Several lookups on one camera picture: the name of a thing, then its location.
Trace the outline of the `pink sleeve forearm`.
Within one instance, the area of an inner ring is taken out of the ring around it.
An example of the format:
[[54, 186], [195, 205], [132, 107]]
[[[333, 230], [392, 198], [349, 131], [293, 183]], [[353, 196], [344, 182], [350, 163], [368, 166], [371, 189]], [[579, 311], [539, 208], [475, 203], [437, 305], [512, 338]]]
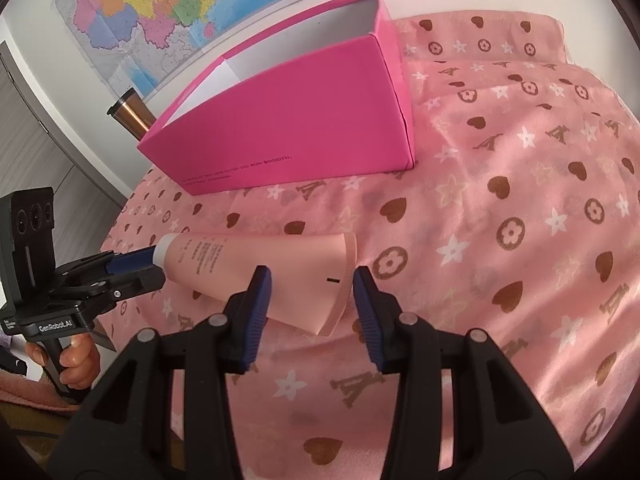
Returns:
[[79, 406], [62, 398], [47, 379], [34, 382], [24, 376], [0, 372], [1, 401], [16, 405], [28, 406], [37, 410], [75, 413]]

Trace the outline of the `person left hand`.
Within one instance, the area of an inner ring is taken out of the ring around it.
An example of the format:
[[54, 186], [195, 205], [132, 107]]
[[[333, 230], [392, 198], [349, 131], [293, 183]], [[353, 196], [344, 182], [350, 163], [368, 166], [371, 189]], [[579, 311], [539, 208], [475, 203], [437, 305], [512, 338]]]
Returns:
[[58, 362], [63, 367], [60, 381], [75, 390], [89, 388], [101, 371], [99, 351], [88, 333], [71, 336]]

